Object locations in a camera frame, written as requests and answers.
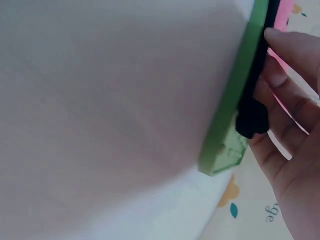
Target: green plastic frame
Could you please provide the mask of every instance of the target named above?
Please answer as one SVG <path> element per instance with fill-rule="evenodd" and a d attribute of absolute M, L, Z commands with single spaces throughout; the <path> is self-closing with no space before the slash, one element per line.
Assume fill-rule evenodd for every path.
<path fill-rule="evenodd" d="M 269 0 L 256 0 L 235 59 L 224 95 L 202 145 L 199 171 L 213 176 L 239 165 L 248 146 L 235 130 L 237 105 L 250 74 L 263 34 Z"/>

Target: black object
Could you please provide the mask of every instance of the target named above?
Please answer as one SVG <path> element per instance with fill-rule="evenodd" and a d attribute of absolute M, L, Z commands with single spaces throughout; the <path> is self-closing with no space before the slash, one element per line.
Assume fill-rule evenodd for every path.
<path fill-rule="evenodd" d="M 264 37 L 264 31 L 266 28 L 274 27 L 279 4 L 280 0 L 269 0 L 263 31 L 260 36 L 254 61 L 251 66 L 246 86 L 238 103 L 238 115 L 236 117 L 235 129 L 240 135 L 247 139 L 252 139 L 256 133 L 264 134 L 270 128 L 268 110 L 266 106 L 254 99 L 253 94 L 259 75 L 264 68 L 269 47 Z"/>

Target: white fabric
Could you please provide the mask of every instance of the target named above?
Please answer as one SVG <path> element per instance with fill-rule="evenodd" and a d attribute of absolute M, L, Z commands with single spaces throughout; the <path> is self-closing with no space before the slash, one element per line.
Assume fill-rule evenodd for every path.
<path fill-rule="evenodd" d="M 196 238 L 231 175 L 197 159 L 251 7 L 1 1 L 1 239 Z"/>

